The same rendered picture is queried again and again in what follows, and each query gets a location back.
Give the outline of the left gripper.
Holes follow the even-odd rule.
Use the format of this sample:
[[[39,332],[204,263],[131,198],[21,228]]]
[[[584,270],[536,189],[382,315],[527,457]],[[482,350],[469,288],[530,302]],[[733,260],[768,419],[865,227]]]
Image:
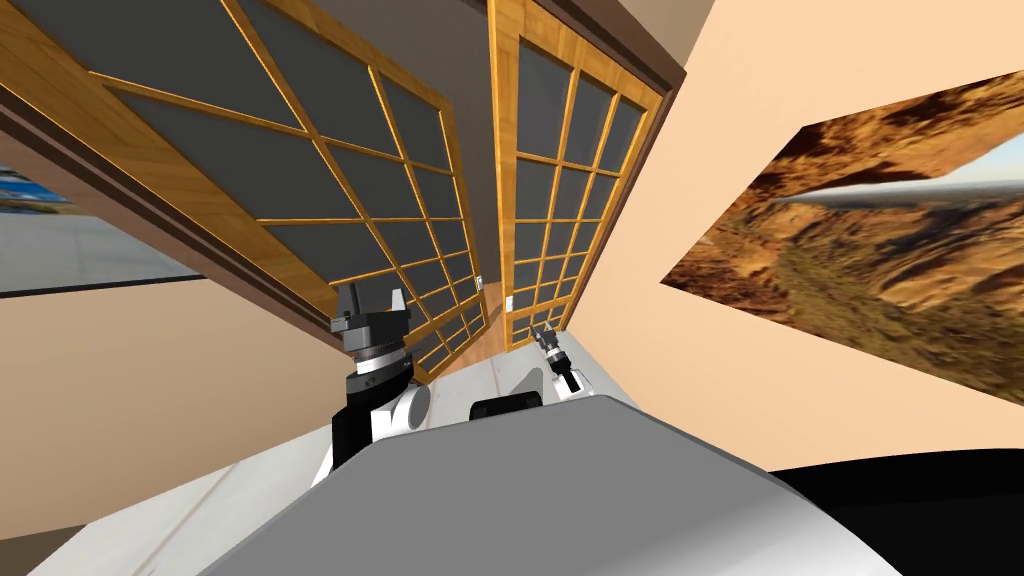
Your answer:
[[[404,290],[391,291],[390,310],[362,314],[358,286],[349,282],[338,286],[338,316],[330,330],[341,338],[345,353],[397,345],[402,347],[410,333],[411,313],[406,310]]]

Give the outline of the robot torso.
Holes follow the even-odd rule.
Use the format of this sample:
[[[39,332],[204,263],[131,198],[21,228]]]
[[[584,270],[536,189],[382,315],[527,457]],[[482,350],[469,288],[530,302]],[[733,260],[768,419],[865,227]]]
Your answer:
[[[597,395],[371,444],[200,576],[900,576],[768,472]]]

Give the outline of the wooden lattice door leaf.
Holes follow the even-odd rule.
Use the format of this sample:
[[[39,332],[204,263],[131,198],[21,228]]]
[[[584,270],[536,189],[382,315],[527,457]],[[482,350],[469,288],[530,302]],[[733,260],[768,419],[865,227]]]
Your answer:
[[[0,0],[0,95],[333,346],[349,282],[424,383],[490,326],[452,105],[312,0]]]
[[[487,0],[504,343],[563,326],[659,92],[538,0]]]

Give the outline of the blue grey wall picture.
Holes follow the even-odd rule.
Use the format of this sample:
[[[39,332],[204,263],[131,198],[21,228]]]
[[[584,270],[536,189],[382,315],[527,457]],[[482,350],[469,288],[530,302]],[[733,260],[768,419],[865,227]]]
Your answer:
[[[201,277],[0,163],[0,298]]]

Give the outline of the desert landscape wall picture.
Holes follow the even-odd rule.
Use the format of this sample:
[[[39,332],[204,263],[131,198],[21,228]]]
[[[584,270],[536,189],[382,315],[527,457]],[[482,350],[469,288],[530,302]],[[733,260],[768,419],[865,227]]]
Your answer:
[[[1024,406],[1024,70],[802,127],[664,278]]]

